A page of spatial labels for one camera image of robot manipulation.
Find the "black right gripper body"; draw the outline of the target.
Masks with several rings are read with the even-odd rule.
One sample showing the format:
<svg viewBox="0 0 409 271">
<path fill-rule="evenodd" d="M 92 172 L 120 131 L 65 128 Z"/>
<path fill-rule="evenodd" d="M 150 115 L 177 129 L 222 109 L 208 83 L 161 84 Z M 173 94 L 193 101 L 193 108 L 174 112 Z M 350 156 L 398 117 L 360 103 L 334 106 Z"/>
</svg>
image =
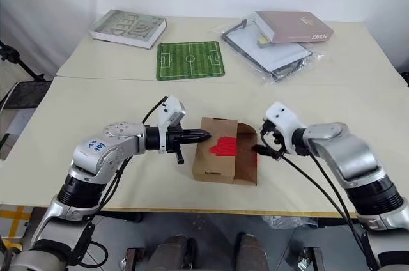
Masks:
<svg viewBox="0 0 409 271">
<path fill-rule="evenodd" d="M 272 152 L 272 156 L 269 157 L 282 157 L 287 152 L 284 138 L 276 126 L 274 137 L 271 134 L 268 134 L 264 138 L 260 137 L 260 139 L 262 145 L 268 147 Z"/>
</svg>

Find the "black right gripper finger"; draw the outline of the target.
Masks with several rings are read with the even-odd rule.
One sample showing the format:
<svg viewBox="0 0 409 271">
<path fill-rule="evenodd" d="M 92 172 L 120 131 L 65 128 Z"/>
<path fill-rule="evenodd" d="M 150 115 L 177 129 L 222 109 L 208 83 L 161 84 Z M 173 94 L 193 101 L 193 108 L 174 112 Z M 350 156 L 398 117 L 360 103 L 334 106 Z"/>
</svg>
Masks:
<svg viewBox="0 0 409 271">
<path fill-rule="evenodd" d="M 270 120 L 264 120 L 261 127 L 260 137 L 264 138 L 268 134 L 271 134 L 273 137 L 275 136 L 275 124 Z"/>
<path fill-rule="evenodd" d="M 270 149 L 266 146 L 260 145 L 260 144 L 255 144 L 252 147 L 252 150 L 257 153 L 258 155 L 263 155 L 263 156 L 272 156 L 272 152 Z"/>
</svg>

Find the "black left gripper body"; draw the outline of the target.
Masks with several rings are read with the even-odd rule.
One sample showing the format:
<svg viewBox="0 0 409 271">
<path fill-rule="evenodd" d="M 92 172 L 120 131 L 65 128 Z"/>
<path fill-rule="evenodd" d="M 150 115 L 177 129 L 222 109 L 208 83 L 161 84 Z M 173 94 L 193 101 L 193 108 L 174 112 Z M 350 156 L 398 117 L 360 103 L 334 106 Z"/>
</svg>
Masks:
<svg viewBox="0 0 409 271">
<path fill-rule="evenodd" d="M 176 155 L 177 164 L 183 164 L 184 158 L 181 153 L 181 141 L 183 129 L 181 127 L 169 127 L 166 132 L 166 152 Z"/>
</svg>

